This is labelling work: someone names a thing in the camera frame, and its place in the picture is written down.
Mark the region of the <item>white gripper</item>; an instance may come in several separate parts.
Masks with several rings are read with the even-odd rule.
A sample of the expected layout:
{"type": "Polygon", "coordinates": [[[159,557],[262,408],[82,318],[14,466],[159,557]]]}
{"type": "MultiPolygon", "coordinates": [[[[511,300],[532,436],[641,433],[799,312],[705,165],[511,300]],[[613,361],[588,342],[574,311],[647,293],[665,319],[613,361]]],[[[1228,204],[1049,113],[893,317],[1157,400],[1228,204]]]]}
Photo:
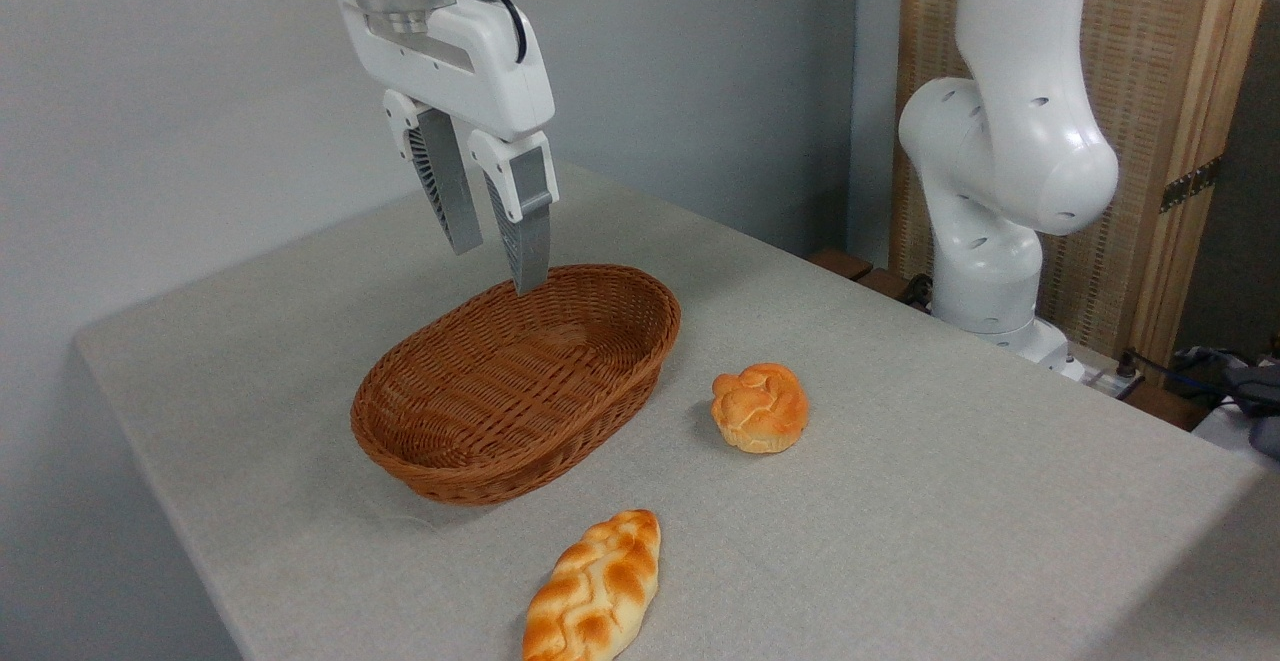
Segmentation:
{"type": "Polygon", "coordinates": [[[388,88],[383,106],[397,147],[453,252],[483,243],[457,117],[483,128],[470,132],[467,145],[485,175],[515,292],[539,287],[550,264],[550,206],[561,195],[540,132],[556,104],[535,33],[526,32],[526,55],[517,61],[515,27],[499,3],[454,0],[428,12],[410,33],[355,0],[339,0],[339,9],[364,68],[388,88]]]}

